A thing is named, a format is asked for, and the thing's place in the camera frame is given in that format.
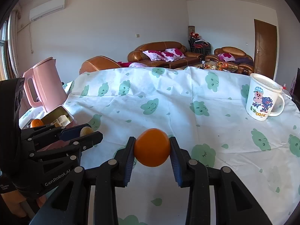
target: leather armchair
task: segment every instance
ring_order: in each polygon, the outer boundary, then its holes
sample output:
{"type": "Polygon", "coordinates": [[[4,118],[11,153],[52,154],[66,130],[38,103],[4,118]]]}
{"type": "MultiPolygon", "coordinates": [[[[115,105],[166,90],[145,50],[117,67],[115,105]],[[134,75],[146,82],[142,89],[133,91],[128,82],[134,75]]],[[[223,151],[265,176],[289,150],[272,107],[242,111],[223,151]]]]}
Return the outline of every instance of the leather armchair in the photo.
{"type": "MultiPolygon", "coordinates": [[[[205,57],[205,61],[214,61],[214,62],[222,62],[218,55],[221,53],[230,53],[231,55],[234,56],[234,58],[248,58],[250,60],[253,59],[250,55],[247,55],[244,51],[241,49],[238,49],[236,47],[231,47],[231,46],[226,46],[222,48],[217,48],[214,50],[214,55],[207,55],[205,57]]],[[[248,64],[235,64],[234,62],[227,62],[228,65],[231,65],[232,67],[235,67],[238,69],[237,73],[242,74],[243,72],[246,72],[247,75],[250,75],[251,73],[254,73],[254,67],[250,66],[248,64]]]]}
{"type": "Polygon", "coordinates": [[[201,60],[204,59],[204,55],[196,52],[187,52],[187,48],[175,41],[161,41],[161,42],[152,42],[148,44],[143,44],[136,48],[134,51],[130,52],[128,57],[128,62],[139,62],[146,64],[150,67],[168,67],[171,69],[190,66],[193,64],[198,64],[201,60]],[[143,53],[143,51],[153,50],[153,51],[164,51],[166,49],[177,48],[179,49],[186,58],[178,59],[174,62],[164,62],[161,60],[151,61],[150,58],[143,53]]]}
{"type": "Polygon", "coordinates": [[[119,64],[113,59],[107,58],[105,56],[96,56],[86,60],[79,70],[79,74],[84,72],[95,72],[111,68],[121,68],[119,64]]]}

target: kettle lid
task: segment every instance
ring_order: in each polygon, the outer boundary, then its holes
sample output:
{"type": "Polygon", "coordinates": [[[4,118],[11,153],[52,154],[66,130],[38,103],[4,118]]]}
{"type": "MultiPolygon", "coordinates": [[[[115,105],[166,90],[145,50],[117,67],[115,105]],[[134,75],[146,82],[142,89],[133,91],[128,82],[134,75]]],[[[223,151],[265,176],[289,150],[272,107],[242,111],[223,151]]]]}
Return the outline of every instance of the kettle lid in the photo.
{"type": "Polygon", "coordinates": [[[39,63],[35,64],[32,68],[36,68],[37,66],[43,64],[44,62],[52,60],[52,59],[53,59],[53,57],[46,58],[45,60],[40,61],[39,63]]]}

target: orange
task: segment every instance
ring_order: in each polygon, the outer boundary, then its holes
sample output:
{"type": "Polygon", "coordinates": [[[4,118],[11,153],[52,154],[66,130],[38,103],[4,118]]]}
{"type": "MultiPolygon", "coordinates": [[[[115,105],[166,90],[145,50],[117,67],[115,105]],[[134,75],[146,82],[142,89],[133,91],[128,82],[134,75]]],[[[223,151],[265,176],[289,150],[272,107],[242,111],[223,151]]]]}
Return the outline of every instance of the orange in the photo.
{"type": "Polygon", "coordinates": [[[34,119],[30,123],[31,128],[38,127],[38,126],[43,126],[43,125],[44,125],[44,123],[41,119],[34,119]]]}
{"type": "Polygon", "coordinates": [[[136,159],[147,167],[163,164],[170,155],[171,146],[167,134],[160,129],[147,129],[134,144],[136,159]]]}

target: wooden door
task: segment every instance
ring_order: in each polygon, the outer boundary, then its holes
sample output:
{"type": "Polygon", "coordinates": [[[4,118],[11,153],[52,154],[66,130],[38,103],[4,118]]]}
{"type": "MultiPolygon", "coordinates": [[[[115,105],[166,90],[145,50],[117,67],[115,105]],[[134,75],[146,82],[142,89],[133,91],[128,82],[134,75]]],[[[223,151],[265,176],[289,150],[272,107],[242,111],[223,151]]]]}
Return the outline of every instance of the wooden door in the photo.
{"type": "Polygon", "coordinates": [[[254,19],[254,72],[274,78],[277,58],[277,27],[254,19]]]}

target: white wall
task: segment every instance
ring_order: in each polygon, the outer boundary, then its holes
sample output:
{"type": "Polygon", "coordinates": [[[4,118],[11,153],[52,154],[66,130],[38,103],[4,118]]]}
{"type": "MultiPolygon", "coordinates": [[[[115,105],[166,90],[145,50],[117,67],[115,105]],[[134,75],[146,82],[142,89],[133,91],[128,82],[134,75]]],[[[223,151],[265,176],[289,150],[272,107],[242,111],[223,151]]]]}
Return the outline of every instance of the white wall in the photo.
{"type": "Polygon", "coordinates": [[[280,48],[276,81],[290,89],[297,69],[300,68],[300,23],[284,0],[276,9],[278,15],[280,48]]]}
{"type": "MultiPolygon", "coordinates": [[[[23,6],[18,23],[29,22],[29,10],[49,0],[23,6]]],[[[188,45],[188,12],[185,0],[66,0],[64,10],[31,23],[17,35],[19,71],[53,56],[64,82],[79,75],[81,64],[103,55],[127,61],[136,47],[155,41],[188,45]]]]}
{"type": "Polygon", "coordinates": [[[190,25],[214,49],[237,47],[254,59],[254,19],[278,27],[272,8],[239,0],[193,0],[187,2],[190,25]]]}

